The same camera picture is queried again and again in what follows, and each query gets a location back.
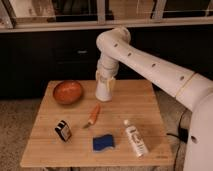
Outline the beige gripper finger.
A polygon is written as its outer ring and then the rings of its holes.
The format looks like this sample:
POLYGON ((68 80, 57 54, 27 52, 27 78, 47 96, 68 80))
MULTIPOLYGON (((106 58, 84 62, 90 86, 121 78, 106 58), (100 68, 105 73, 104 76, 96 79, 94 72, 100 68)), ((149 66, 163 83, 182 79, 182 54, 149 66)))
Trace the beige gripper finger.
POLYGON ((98 81, 100 79, 100 72, 98 70, 96 70, 95 79, 96 79, 96 81, 98 81))
POLYGON ((115 86, 116 79, 114 77, 107 80, 107 88, 108 90, 113 90, 115 86))

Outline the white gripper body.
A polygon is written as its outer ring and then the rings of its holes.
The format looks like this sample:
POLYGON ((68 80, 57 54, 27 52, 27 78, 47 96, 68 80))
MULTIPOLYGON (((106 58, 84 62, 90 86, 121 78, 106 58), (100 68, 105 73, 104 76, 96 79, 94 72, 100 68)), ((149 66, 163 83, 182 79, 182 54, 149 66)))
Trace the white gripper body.
POLYGON ((116 75, 115 69, 109 69, 100 65, 97 67, 97 70, 100 72, 100 79, 98 81, 106 82, 108 79, 114 77, 116 75))

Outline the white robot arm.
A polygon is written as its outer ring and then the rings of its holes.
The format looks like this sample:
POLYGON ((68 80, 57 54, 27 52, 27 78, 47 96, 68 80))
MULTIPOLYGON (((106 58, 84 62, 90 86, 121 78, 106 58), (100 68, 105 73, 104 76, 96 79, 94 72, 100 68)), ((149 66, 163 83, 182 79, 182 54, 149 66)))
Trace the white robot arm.
POLYGON ((174 97, 192 112, 183 171, 213 171, 213 81, 130 45, 127 28, 101 33, 96 70, 96 97, 112 99, 119 65, 125 64, 174 97))

